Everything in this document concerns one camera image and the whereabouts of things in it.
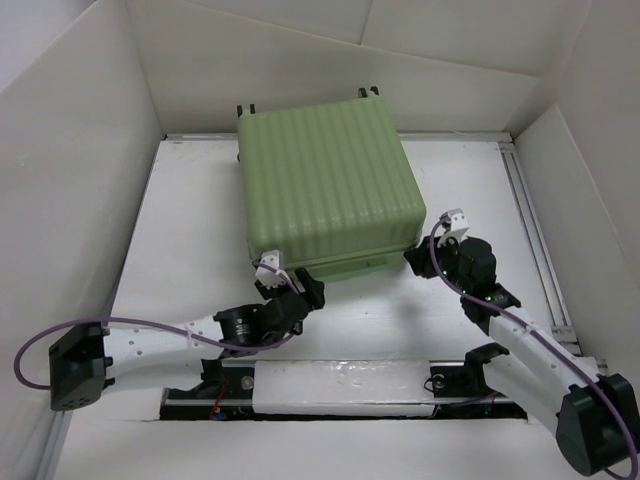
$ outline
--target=green box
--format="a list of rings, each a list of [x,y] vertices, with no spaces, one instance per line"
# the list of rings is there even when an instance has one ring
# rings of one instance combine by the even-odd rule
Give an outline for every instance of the green box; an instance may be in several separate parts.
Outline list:
[[[402,262],[426,207],[391,114],[365,98],[238,119],[252,260],[338,280]]]

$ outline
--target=black joint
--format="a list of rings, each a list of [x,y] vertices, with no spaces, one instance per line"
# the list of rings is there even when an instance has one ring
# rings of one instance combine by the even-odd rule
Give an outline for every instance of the black joint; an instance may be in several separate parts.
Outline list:
[[[279,297],[287,293],[289,290],[291,290],[291,288],[288,285],[280,285],[275,288],[267,288],[258,280],[256,280],[253,285],[256,287],[256,289],[258,290],[262,298],[264,298],[265,300],[271,300],[272,298]]]
[[[476,296],[496,283],[497,260],[491,245],[480,238],[467,238],[458,247],[456,284]]]
[[[404,252],[405,260],[409,263],[413,274],[417,277],[429,279],[438,276],[431,261],[431,252],[429,250],[430,240],[431,237],[424,237],[418,247]],[[433,241],[437,245],[440,237],[435,237]],[[436,247],[436,260],[443,272],[450,274],[455,270],[457,248],[458,245],[455,240],[451,244]]]
[[[242,347],[253,347],[260,344],[262,331],[258,322],[258,315],[263,305],[251,304],[222,310],[216,313],[213,320],[220,323],[220,329],[225,343]],[[222,357],[240,357],[247,352],[225,350]]]
[[[304,288],[302,297],[306,300],[311,310],[322,310],[324,308],[324,283],[315,280],[306,268],[298,268],[295,271],[298,281]]]
[[[260,324],[264,332],[290,332],[297,322],[307,318],[310,311],[311,308],[301,295],[289,291],[264,306],[260,312]]]
[[[640,416],[631,384],[621,375],[601,377],[597,386],[613,403],[640,447]],[[629,458],[629,448],[615,418],[590,387],[570,387],[558,414],[556,442],[580,474],[594,475]]]
[[[502,310],[506,310],[510,307],[520,308],[522,306],[520,300],[513,296],[499,283],[496,283],[491,289],[484,289],[480,292],[471,292],[471,295]],[[485,335],[489,335],[491,318],[500,314],[495,310],[478,305],[466,298],[461,298],[460,304],[462,305],[462,309],[464,310],[467,318],[478,325]]]

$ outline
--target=cardboard wall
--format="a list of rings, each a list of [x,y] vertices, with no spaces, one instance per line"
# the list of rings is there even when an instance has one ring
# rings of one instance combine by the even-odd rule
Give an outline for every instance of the cardboard wall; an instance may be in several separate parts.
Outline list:
[[[320,14],[317,2],[294,3],[128,0],[165,131],[235,131],[237,104],[336,101],[369,85],[400,130],[500,131],[536,104],[589,6],[361,0]]]
[[[596,2],[516,146],[584,350],[640,387],[640,4]]]
[[[93,0],[0,2],[0,91],[92,3]]]
[[[32,478],[52,419],[13,355],[100,311],[160,138],[124,1],[91,6],[0,93],[0,478]],[[46,349],[26,361],[45,382]]]

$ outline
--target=black clamp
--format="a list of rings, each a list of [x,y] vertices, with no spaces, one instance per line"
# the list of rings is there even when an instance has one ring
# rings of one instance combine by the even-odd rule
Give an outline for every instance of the black clamp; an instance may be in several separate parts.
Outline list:
[[[431,367],[434,397],[476,398],[491,393],[484,378],[483,366],[509,350],[498,343],[488,343],[465,355],[464,365],[438,365]]]
[[[404,253],[416,276],[437,276],[431,261],[430,238],[425,237],[420,246]],[[440,237],[434,238],[436,245],[439,240]],[[448,240],[445,245],[436,248],[435,254],[440,270],[453,284],[464,293],[501,309],[521,306],[514,295],[496,283],[497,261],[489,243],[473,237],[466,238],[460,244],[453,238]],[[498,313],[464,297],[460,299],[460,304],[467,318],[489,335],[491,317]]]
[[[238,105],[238,106],[236,107],[236,113],[238,114],[238,118],[240,118],[240,117],[242,116],[242,114],[244,113],[244,110],[243,110],[243,108],[242,108],[242,105]],[[256,105],[255,105],[255,103],[251,103],[251,104],[249,105],[249,113],[251,113],[252,115],[253,115],[254,113],[256,113]]]
[[[378,87],[376,87],[375,85],[372,87],[369,87],[369,91],[378,97],[380,96],[380,91],[378,90]],[[368,96],[369,96],[369,92],[367,92],[366,88],[360,87],[358,89],[358,98],[367,98]]]

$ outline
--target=purple cable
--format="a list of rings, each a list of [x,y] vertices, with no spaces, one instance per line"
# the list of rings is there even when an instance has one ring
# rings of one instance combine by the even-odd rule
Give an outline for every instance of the purple cable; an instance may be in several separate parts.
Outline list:
[[[127,325],[138,325],[142,327],[155,328],[158,330],[165,330],[167,332],[174,333],[176,335],[181,335],[183,337],[190,336],[194,340],[197,340],[202,343],[206,343],[208,345],[212,345],[214,347],[224,348],[226,350],[234,350],[237,352],[249,352],[249,353],[258,353],[258,352],[263,352],[265,350],[273,350],[274,348],[278,348],[284,345],[293,337],[293,335],[289,335],[283,338],[282,340],[280,340],[279,342],[272,343],[271,345],[265,345],[260,347],[242,347],[240,345],[231,345],[229,343],[218,342],[217,340],[212,340],[210,338],[203,337],[202,335],[197,335],[195,333],[189,334],[187,330],[184,330],[182,328],[174,327],[172,325],[165,325],[164,323],[152,322],[149,320],[138,320],[135,318],[120,318],[120,317],[81,318],[79,320],[71,320],[69,322],[64,322],[58,325],[54,325],[53,327],[49,327],[46,330],[41,331],[37,335],[27,340],[26,343],[22,345],[22,347],[20,347],[20,349],[18,350],[18,353],[16,353],[16,356],[13,359],[13,373],[18,379],[18,381],[23,385],[29,388],[33,388],[35,390],[49,390],[50,388],[49,385],[33,383],[30,380],[27,380],[27,378],[23,375],[22,370],[20,368],[22,357],[24,357],[24,354],[27,352],[27,350],[29,350],[29,348],[31,348],[31,346],[34,343],[36,343],[38,340],[41,340],[44,337],[51,335],[52,333],[55,333],[57,331],[64,330],[66,328],[75,327],[78,325],[86,325],[88,323],[102,323],[105,327],[109,323],[124,323]]]
[[[445,285],[447,285],[447,287],[449,287],[451,290],[456,292],[462,298],[465,298],[470,302],[475,303],[476,305],[480,305],[481,307],[488,308],[489,310],[493,310],[494,312],[498,312],[500,315],[504,315],[505,317],[514,321],[520,327],[528,329],[529,325],[527,324],[527,322],[525,322],[523,319],[521,319],[517,315],[514,315],[513,313],[508,312],[503,308],[496,307],[495,305],[492,305],[488,302],[480,300],[479,298],[473,297],[471,295],[467,295],[461,289],[456,287],[444,275],[444,273],[442,273],[442,270],[440,269],[440,265],[438,265],[438,258],[436,257],[435,235],[436,235],[436,232],[438,231],[438,228],[443,226],[445,223],[447,223],[446,218],[440,219],[440,221],[436,223],[433,229],[431,230],[431,237],[429,238],[429,253],[431,255],[431,263],[433,264],[433,268],[435,269],[438,276],[445,283]],[[609,398],[605,395],[602,389],[598,387],[598,385],[596,385],[595,382],[591,380],[589,376],[580,369],[580,367],[577,367],[571,361],[569,361],[564,355],[562,355],[561,352],[558,351],[558,349],[552,343],[550,343],[546,338],[540,335],[540,333],[538,333],[536,330],[531,330],[530,334],[533,338],[538,340],[538,342],[540,342],[554,357],[556,357],[567,368],[569,368],[569,370],[571,370],[578,377],[580,377],[580,379],[582,379],[582,381],[584,381],[596,393],[596,395],[598,395],[600,400],[602,400],[602,403],[605,404],[605,406],[611,412],[611,415],[613,415],[613,418],[618,424],[618,427],[620,427],[620,430],[625,439],[625,442],[627,443],[627,448],[629,449],[629,458],[631,459],[631,473],[629,474],[629,476],[623,477],[622,475],[618,475],[617,473],[612,472],[608,468],[605,469],[605,472],[607,472],[611,477],[617,480],[636,480],[638,478],[638,471],[639,471],[638,450],[636,449],[636,444],[634,442],[633,436],[631,435],[631,432],[629,431],[629,427],[624,422],[624,419],[616,409],[615,405],[613,405],[611,400],[609,400]]]
[[[293,281],[289,278],[289,276],[286,273],[284,273],[284,272],[278,273],[278,269],[277,268],[274,268],[271,265],[267,265],[266,263],[258,263],[256,266],[257,267],[262,267],[265,270],[269,270],[271,273],[275,273],[278,277],[280,277],[289,286],[289,288],[291,290],[293,290],[297,294],[300,293],[300,290],[298,289],[296,284],[293,283]]]
[[[484,402],[485,400],[492,400],[498,396],[498,392],[491,392],[489,395],[485,395],[480,398],[473,398],[471,400],[465,400],[464,402],[456,402],[456,403],[448,403],[445,406],[447,407],[469,407],[471,405],[477,405],[480,402]]]

